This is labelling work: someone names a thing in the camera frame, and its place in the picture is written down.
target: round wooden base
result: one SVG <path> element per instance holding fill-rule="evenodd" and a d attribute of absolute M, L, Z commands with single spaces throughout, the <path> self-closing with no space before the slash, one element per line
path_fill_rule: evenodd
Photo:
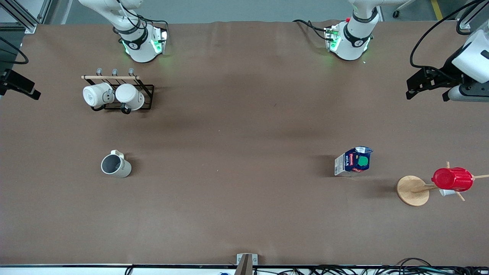
<path fill-rule="evenodd" d="M 405 176 L 398 181 L 397 193 L 399 198 L 410 206 L 422 206 L 429 199 L 429 191 L 413 193 L 415 187 L 425 186 L 424 181 L 416 176 Z"/>

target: black metal rack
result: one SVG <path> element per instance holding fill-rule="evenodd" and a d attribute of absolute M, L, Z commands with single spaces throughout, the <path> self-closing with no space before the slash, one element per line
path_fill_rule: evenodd
<path fill-rule="evenodd" d="M 155 92 L 155 86 L 154 85 L 147 85 L 144 84 L 140 77 L 138 75 L 134 74 L 134 69 L 130 68 L 129 69 L 129 76 L 118 76 L 117 75 L 117 69 L 112 70 L 112 76 L 103 76 L 102 75 L 102 69 L 98 68 L 96 75 L 82 75 L 82 79 L 85 79 L 90 85 L 96 85 L 97 83 L 94 82 L 94 80 L 100 80 L 101 82 L 105 82 L 109 84 L 112 88 L 112 93 L 114 93 L 115 96 L 115 90 L 117 87 L 121 86 L 122 84 L 128 84 L 128 82 L 134 82 L 129 83 L 133 85 L 138 91 L 142 92 L 144 91 L 144 104 L 139 110 L 150 110 L 151 106 L 153 104 L 153 94 Z M 91 109 L 94 111 L 101 111 L 101 110 L 121 110 L 122 113 L 128 115 L 131 110 L 130 109 L 125 109 L 122 108 L 122 103 L 117 101 L 116 98 L 114 98 L 114 102 L 112 103 L 107 103 L 104 104 L 98 108 L 92 107 Z"/>

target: blue milk carton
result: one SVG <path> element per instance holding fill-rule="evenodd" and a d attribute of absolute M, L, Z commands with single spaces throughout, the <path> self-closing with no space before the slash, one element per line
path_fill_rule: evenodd
<path fill-rule="evenodd" d="M 359 146 L 348 150 L 334 160 L 334 175 L 351 177 L 367 170 L 370 166 L 372 149 Z"/>

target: red cup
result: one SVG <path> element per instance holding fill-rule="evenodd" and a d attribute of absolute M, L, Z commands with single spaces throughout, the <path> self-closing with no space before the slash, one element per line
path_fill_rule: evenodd
<path fill-rule="evenodd" d="M 474 183 L 472 174 L 461 167 L 440 168 L 435 171 L 431 181 L 441 189 L 464 192 Z"/>

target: white ceramic mug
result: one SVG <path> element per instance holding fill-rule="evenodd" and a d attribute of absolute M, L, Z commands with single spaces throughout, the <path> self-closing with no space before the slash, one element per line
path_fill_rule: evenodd
<path fill-rule="evenodd" d="M 83 88 L 83 98 L 92 107 L 102 106 L 114 102 L 114 92 L 109 84 L 103 82 Z"/>
<path fill-rule="evenodd" d="M 107 175 L 116 178 L 125 178 L 129 175 L 133 167 L 124 159 L 124 154 L 117 150 L 112 150 L 111 154 L 102 160 L 100 168 Z"/>
<path fill-rule="evenodd" d="M 115 97 L 122 103 L 122 112 L 124 109 L 136 111 L 144 105 L 144 95 L 129 83 L 117 87 Z"/>

